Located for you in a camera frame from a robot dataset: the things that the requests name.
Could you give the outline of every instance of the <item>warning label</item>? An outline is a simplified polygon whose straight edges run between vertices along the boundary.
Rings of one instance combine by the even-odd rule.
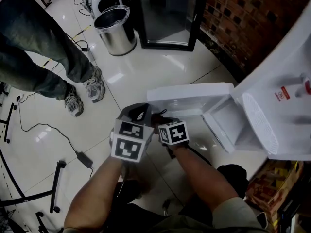
[[[281,87],[282,92],[284,93],[284,96],[286,97],[286,99],[290,99],[290,95],[288,95],[287,90],[285,89],[285,87]]]
[[[281,87],[281,91],[275,92],[274,95],[276,96],[279,102],[281,102],[281,99],[284,99],[284,98],[286,98],[287,100],[290,99],[290,95],[288,94],[284,86]]]

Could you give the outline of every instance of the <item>cardboard box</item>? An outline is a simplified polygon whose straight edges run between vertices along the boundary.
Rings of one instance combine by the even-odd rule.
[[[274,228],[277,228],[277,211],[301,176],[302,170],[302,161],[268,160],[247,188],[248,202],[262,209]]]

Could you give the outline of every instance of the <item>brick wall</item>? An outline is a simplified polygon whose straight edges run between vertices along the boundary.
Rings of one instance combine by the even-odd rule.
[[[207,0],[201,27],[251,72],[298,19],[309,0]]]

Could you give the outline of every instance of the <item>mirror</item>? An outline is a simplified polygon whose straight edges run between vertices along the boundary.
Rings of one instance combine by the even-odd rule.
[[[122,1],[143,48],[193,51],[206,0]]]

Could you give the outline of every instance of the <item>white tile floor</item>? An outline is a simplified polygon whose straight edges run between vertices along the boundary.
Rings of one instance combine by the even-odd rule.
[[[46,9],[72,37],[92,24],[92,19],[80,14],[78,10],[82,7],[74,6],[73,1],[53,0]],[[87,53],[87,56],[103,72],[108,88],[104,99],[97,104],[92,104],[82,84],[75,84],[84,102],[85,110],[78,118],[73,118],[62,101],[35,94],[21,104],[21,120],[24,129],[39,122],[49,123],[59,128],[70,138],[78,151],[85,152],[93,160],[95,170],[110,154],[108,135],[120,109],[136,102],[146,101],[147,90],[190,83],[226,82],[236,85],[226,68],[199,41],[196,42],[193,52],[147,50],[142,49],[138,42],[130,54],[113,57],[109,55],[93,27],[89,27],[76,39],[85,39],[88,42],[91,53]],[[48,60],[35,53],[28,54],[40,66]],[[56,62],[50,61],[45,68],[51,70],[55,65]],[[72,83],[66,77],[61,64],[54,69],[54,72]],[[3,107],[0,108],[1,119],[7,118],[10,105],[16,102],[19,94],[24,94],[25,99],[30,93],[12,88]],[[257,152],[236,151],[229,155],[206,127],[200,127],[203,123],[200,118],[187,118],[187,123],[191,143],[194,146],[206,146],[209,151],[201,153],[207,156],[215,167],[229,163],[239,164],[247,170],[250,178],[266,158],[264,154]],[[19,212],[15,213],[17,222],[20,225],[26,223],[33,232],[36,232],[38,227],[35,218],[37,211],[44,212],[44,223],[49,229],[53,231],[59,229],[64,223],[70,202],[89,179],[91,170],[86,169],[76,159],[67,140],[55,130],[47,126],[39,126],[28,133],[23,132],[19,124],[18,110],[12,113],[9,127],[11,143],[4,143],[4,134],[2,133],[1,136],[0,147],[12,174],[26,195],[51,189],[56,162],[58,160],[67,162],[66,168],[60,174],[56,199],[61,213],[49,213],[50,197],[19,204],[17,205]],[[158,143],[156,136],[138,164],[138,170],[140,176],[151,186],[149,194],[134,201],[143,208],[161,214],[162,203],[167,198],[172,198],[170,212],[177,212],[192,193],[179,163],[170,159],[166,150]],[[6,171],[2,170],[2,172],[6,179],[0,175],[1,199],[10,199],[10,193],[13,198],[19,198]]]

